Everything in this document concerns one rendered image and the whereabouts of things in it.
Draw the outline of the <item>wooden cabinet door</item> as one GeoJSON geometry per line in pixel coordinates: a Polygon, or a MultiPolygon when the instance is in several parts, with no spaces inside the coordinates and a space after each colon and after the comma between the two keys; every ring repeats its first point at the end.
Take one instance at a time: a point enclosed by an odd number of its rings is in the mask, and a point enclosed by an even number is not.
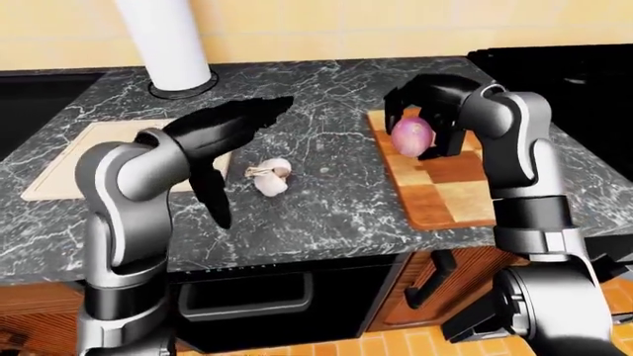
{"type": "Polygon", "coordinates": [[[455,248],[451,252],[456,260],[456,270],[415,310],[407,305],[405,289],[422,287],[435,267],[428,251],[411,254],[367,330],[439,325],[487,293],[495,272],[506,266],[529,263],[492,246],[455,248]]]}

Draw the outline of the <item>white cylindrical pipe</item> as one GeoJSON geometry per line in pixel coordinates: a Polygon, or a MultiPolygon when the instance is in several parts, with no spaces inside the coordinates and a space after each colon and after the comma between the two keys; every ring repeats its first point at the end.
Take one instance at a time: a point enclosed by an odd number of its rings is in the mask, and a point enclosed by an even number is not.
{"type": "Polygon", "coordinates": [[[154,88],[185,91],[212,79],[189,0],[114,0],[154,88]]]}

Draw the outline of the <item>black sink basin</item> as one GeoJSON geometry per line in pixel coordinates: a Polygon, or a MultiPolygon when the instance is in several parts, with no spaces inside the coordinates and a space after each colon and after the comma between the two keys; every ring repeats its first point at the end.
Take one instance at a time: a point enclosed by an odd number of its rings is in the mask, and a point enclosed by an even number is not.
{"type": "Polygon", "coordinates": [[[102,73],[0,76],[0,161],[102,76],[102,73]]]}

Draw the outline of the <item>black stove top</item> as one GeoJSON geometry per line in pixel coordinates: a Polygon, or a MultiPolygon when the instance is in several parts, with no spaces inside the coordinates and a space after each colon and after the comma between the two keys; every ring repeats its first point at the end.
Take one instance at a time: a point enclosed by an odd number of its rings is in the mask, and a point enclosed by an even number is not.
{"type": "Polygon", "coordinates": [[[633,182],[633,44],[498,47],[467,58],[510,91],[545,97],[556,127],[633,182]]]}

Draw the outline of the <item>checkered wooden cutting board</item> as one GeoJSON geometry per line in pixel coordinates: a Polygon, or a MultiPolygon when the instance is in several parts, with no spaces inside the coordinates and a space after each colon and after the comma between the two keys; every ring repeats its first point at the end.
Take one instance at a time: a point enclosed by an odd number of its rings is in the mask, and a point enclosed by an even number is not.
{"type": "Polygon", "coordinates": [[[394,150],[383,111],[366,112],[366,118],[411,227],[442,230],[495,224],[482,148],[473,133],[466,133],[459,155],[419,161],[394,150]]]}

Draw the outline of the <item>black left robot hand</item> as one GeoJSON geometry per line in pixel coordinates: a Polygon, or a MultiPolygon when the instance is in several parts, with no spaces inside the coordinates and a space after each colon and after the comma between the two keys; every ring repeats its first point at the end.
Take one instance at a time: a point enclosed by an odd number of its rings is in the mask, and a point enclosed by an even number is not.
{"type": "Polygon", "coordinates": [[[232,100],[192,112],[163,128],[185,154],[190,186],[219,227],[231,227],[231,212],[225,178],[214,167],[215,159],[249,144],[259,130],[276,124],[293,103],[292,96],[232,100]]]}

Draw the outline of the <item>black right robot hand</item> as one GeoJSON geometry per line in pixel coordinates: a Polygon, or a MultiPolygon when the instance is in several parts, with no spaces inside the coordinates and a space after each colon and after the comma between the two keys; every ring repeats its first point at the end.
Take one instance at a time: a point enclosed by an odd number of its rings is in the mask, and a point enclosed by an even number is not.
{"type": "Polygon", "coordinates": [[[461,153],[466,130],[458,121],[462,106],[482,85],[473,79],[452,74],[422,73],[385,97],[385,130],[406,117],[427,121],[434,131],[431,147],[415,159],[457,156],[461,153]]]}

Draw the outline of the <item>white garlic bulb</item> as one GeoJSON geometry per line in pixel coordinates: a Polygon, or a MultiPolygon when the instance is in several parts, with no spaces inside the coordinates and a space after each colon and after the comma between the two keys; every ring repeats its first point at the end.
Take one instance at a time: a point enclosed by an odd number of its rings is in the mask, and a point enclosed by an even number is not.
{"type": "Polygon", "coordinates": [[[265,197],[272,198],[288,189],[287,178],[292,165],[287,159],[266,159],[255,167],[246,169],[244,176],[251,177],[255,188],[265,197]]]}

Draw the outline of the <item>pale plain cutting board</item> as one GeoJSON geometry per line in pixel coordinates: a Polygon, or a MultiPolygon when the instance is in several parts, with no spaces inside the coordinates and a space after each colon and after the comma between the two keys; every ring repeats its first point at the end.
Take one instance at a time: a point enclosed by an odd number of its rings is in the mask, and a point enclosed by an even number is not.
{"type": "Polygon", "coordinates": [[[160,130],[172,121],[154,119],[89,124],[22,193],[21,198],[24,201],[81,199],[83,195],[76,185],[74,173],[83,153],[107,141],[133,141],[139,131],[147,128],[160,130]]]}

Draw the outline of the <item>red onion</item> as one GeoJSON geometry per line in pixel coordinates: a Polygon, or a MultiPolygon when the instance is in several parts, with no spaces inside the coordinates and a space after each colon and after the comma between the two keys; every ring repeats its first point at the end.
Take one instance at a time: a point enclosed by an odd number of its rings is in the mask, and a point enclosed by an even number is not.
{"type": "Polygon", "coordinates": [[[408,157],[418,157],[433,142],[434,131],[430,124],[417,117],[402,118],[392,129],[391,141],[395,150],[408,157]]]}

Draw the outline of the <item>black dishwasher front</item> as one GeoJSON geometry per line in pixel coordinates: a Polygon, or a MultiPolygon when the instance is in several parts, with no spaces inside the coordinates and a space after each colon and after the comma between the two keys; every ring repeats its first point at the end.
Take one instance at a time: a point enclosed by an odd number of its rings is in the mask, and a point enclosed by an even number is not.
{"type": "Polygon", "coordinates": [[[359,337],[406,254],[172,272],[172,325],[201,353],[359,337]]]}

